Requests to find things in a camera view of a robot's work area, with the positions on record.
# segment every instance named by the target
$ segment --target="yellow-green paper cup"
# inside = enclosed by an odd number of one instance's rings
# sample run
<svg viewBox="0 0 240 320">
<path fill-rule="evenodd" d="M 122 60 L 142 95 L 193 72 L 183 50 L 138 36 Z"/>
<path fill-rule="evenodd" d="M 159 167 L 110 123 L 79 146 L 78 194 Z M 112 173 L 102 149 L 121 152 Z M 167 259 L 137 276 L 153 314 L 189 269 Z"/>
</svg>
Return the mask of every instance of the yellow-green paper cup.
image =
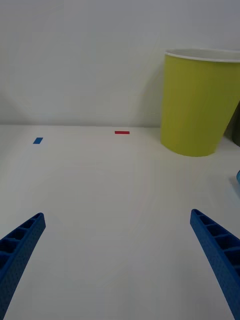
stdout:
<svg viewBox="0 0 240 320">
<path fill-rule="evenodd" d="M 239 101 L 240 51 L 166 51 L 161 142 L 168 149 L 214 153 Z"/>
</svg>

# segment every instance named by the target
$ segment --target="white wall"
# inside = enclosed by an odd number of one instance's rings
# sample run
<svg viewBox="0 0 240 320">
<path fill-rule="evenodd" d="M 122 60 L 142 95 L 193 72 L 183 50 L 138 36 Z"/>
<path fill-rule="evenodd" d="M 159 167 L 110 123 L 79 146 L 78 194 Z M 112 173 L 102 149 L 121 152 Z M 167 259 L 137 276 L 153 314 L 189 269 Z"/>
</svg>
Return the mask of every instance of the white wall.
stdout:
<svg viewBox="0 0 240 320">
<path fill-rule="evenodd" d="M 239 0 L 1 0 L 0 123 L 159 126 L 165 48 L 240 47 Z"/>
</svg>

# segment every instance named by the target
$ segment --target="blue tape piece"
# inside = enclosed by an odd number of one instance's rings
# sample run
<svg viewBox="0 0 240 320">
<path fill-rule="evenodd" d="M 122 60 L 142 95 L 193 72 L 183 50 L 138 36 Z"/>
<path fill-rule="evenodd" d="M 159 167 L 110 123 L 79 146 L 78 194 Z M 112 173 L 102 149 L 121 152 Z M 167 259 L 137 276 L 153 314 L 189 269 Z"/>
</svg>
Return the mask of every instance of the blue tape piece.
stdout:
<svg viewBox="0 0 240 320">
<path fill-rule="evenodd" d="M 36 140 L 33 142 L 34 145 L 40 145 L 43 138 L 36 138 Z"/>
</svg>

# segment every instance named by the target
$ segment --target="red tape piece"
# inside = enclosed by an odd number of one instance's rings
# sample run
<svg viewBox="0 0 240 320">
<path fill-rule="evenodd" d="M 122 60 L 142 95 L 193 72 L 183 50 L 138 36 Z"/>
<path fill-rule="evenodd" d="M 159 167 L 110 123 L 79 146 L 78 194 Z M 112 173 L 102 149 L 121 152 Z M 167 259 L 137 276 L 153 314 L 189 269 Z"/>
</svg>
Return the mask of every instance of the red tape piece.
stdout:
<svg viewBox="0 0 240 320">
<path fill-rule="evenodd" d="M 115 135 L 129 135 L 130 131 L 115 131 Z"/>
</svg>

